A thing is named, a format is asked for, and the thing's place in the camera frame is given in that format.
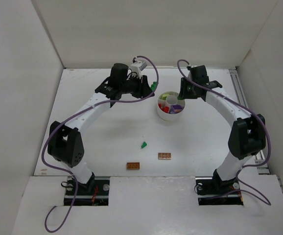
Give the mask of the green and yellow lego stack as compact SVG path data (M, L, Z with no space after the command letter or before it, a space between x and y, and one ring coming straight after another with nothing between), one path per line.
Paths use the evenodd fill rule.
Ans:
M155 91L155 90L156 90L157 84L158 84L157 82L153 82L153 83L151 84L150 88L151 88L152 91Z

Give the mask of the purple lego plate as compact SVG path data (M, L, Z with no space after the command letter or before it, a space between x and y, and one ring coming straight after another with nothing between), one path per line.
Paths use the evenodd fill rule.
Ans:
M184 109L184 107L182 105L171 105L170 109L169 109L169 113L170 114L177 114L179 112L181 112Z

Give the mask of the yellow-green lego brick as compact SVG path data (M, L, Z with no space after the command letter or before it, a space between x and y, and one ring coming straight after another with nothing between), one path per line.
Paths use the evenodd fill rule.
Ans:
M171 94L169 94L169 93L163 93L163 94L161 94L160 96L159 96L159 100L166 100L166 98L168 97L168 96L170 96Z

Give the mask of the red long lego brick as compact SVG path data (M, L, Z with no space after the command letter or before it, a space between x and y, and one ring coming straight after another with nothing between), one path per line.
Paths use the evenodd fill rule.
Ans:
M169 113L169 107L165 106L164 104L158 104L158 107L160 108L160 110L162 110L165 113Z

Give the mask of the small green sloped lego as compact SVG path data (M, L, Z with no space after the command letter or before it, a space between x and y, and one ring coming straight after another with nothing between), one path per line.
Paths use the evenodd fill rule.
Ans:
M141 144L141 149L145 148L147 146L147 143L144 141L142 144Z

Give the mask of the brown lego plate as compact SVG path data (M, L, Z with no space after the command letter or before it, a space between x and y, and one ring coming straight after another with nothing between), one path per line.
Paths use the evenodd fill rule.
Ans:
M158 153L159 160L171 160L171 153Z

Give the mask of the orange lego brick front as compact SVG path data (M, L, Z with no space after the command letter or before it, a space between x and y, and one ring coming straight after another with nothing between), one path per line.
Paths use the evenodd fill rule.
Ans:
M127 170L139 170L140 169L140 163L139 162L128 162L126 164Z

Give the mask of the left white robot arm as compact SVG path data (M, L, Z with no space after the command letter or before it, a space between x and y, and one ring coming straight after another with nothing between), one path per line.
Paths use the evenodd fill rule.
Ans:
M55 121L49 130L47 153L62 163L76 177L75 186L89 193L94 187L94 173L83 160L85 153L82 135L98 117L109 110L122 95L130 94L135 101L154 95L147 76L142 74L145 61L136 60L130 66L115 63L93 96L66 123Z

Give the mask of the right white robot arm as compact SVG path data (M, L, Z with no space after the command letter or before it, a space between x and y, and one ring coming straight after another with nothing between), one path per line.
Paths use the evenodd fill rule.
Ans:
M216 80L210 81L204 65L187 67L189 75L181 78L180 99L202 99L214 107L231 127L228 139L229 153L224 162L214 171L213 187L220 190L233 182L237 172L266 146L262 124L265 119L258 114L261 122L249 111L231 99L223 86Z

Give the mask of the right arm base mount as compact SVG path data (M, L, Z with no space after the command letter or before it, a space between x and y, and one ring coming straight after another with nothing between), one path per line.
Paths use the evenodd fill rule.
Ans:
M236 177L222 181L216 170L213 176L196 176L194 190L200 206L243 205Z

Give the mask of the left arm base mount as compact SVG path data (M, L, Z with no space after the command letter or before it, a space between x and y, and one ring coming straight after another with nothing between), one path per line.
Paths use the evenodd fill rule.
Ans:
M61 187L65 189L63 200L64 206L70 206L75 194L75 181L68 177L61 182ZM89 186L78 184L78 191L74 201L74 206L107 206L109 204L110 177L98 176Z

